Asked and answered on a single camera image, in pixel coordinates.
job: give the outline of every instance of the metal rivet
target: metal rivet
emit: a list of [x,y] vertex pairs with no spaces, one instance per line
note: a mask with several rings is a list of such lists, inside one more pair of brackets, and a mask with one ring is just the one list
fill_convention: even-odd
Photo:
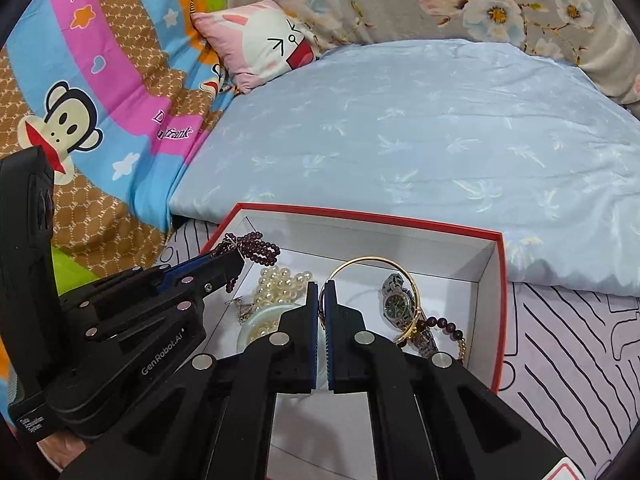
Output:
[[269,342],[275,346],[283,346],[289,342],[289,334],[285,332],[275,332],[269,336]]
[[353,336],[353,338],[356,340],[356,343],[360,343],[361,345],[370,345],[371,343],[373,343],[376,336],[374,336],[371,332],[361,330],[355,336]]
[[431,357],[431,362],[438,368],[449,368],[453,358],[446,352],[438,352]]
[[207,354],[198,354],[191,360],[191,366],[196,370],[206,370],[213,364],[213,359]]

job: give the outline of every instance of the box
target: box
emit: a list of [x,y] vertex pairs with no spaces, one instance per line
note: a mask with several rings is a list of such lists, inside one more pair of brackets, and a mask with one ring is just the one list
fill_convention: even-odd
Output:
[[[500,233],[353,211],[239,203],[203,251],[215,247],[227,232],[241,236],[253,230],[281,248],[279,266],[292,273],[309,270],[319,286],[335,267],[358,256],[397,262],[414,278],[424,313],[444,316],[463,331],[465,367],[497,392],[507,321]],[[200,351],[217,358],[236,353],[241,325],[237,309],[225,303],[250,294],[259,272],[260,266],[247,260],[232,294],[218,290],[206,299],[207,339]],[[363,262],[335,278],[338,302],[359,309],[368,330],[390,339],[399,332],[382,316],[380,289],[392,272],[385,264]],[[458,356],[456,342],[437,328],[432,332],[440,350]],[[415,353],[409,345],[405,351]],[[278,395],[268,476],[377,478],[366,394],[337,396],[324,384],[310,396]]]

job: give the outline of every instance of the monkey ear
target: monkey ear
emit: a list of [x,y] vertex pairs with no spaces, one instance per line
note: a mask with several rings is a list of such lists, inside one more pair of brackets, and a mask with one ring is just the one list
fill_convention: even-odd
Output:
[[76,150],[80,150],[81,152],[89,152],[100,145],[103,137],[104,136],[102,134],[102,130],[96,128],[88,135],[85,140],[83,140],[76,146]]
[[69,85],[66,83],[66,81],[58,81],[49,89],[49,93],[47,94],[47,98],[45,100],[47,112],[49,112],[53,108],[53,105],[56,104],[56,102],[58,102],[58,100],[64,94],[66,94],[68,90]]

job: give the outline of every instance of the light blue mattress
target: light blue mattress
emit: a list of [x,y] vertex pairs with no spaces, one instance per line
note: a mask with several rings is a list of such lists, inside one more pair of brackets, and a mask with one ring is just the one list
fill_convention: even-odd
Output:
[[640,123],[508,44],[345,47],[233,100],[171,198],[362,210],[502,231],[509,279],[640,295]]

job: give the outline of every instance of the flower center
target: flower center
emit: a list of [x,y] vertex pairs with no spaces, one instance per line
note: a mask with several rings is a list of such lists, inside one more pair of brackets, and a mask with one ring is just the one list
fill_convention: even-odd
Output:
[[573,5],[569,5],[566,8],[566,13],[572,20],[577,20],[580,18],[580,11]]
[[502,7],[492,7],[486,13],[491,20],[499,25],[507,21],[507,12]]

